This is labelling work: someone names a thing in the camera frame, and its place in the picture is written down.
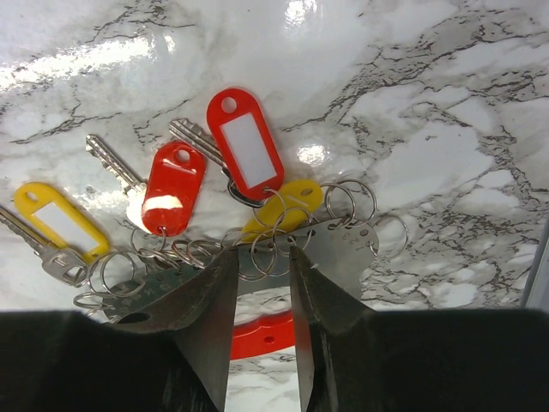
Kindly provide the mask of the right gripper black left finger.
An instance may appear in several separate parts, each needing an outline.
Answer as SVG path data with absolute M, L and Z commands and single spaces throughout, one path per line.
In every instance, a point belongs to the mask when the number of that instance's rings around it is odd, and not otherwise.
M 4 411 L 222 411 L 238 253 L 102 324 L 80 312 L 1 316 Z

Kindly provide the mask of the metal red key organizer plate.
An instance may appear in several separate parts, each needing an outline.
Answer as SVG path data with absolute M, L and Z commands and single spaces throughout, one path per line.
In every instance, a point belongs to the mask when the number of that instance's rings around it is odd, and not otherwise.
M 293 241 L 305 242 L 304 252 L 332 282 L 348 293 L 360 296 L 360 277 L 372 264 L 379 249 L 379 240 L 374 228 L 365 224 L 361 227 L 339 227 L 335 221 L 325 221 L 310 227 L 298 229 L 287 235 L 279 235 L 275 242 L 264 240 L 256 244 L 241 245 L 239 250 L 240 270 L 252 276 L 241 280 L 238 294 L 245 295 L 262 290 L 287 287 L 289 285 L 288 258 L 279 256 L 274 261 L 273 273 L 265 276 L 256 266 L 267 266 L 271 262 L 269 248 L 273 245 L 288 249 Z M 145 286 L 138 293 L 123 297 L 140 285 L 138 279 L 121 282 L 112 287 L 115 296 L 103 299 L 104 314 L 116 323 L 120 318 L 139 312 L 142 308 L 187 282 L 198 273 L 198 269 L 187 264 L 179 270 L 169 269 L 150 272 L 142 279 Z M 291 347 L 294 344 L 293 317 L 289 310 L 280 314 L 264 315 L 257 320 L 240 324 L 233 329 L 233 360 L 269 354 Z

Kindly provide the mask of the large red key tag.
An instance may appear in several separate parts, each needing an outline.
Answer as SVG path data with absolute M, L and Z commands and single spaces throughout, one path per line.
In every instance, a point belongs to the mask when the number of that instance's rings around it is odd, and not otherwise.
M 263 201 L 284 183 L 285 170 L 262 108 L 242 88 L 226 88 L 208 103 L 207 125 L 237 190 Z

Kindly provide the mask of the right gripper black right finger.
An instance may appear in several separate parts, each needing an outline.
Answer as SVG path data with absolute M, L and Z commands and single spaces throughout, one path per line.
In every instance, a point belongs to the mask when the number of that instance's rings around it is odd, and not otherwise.
M 545 312 L 377 312 L 298 247 L 290 271 L 302 410 L 547 410 Z

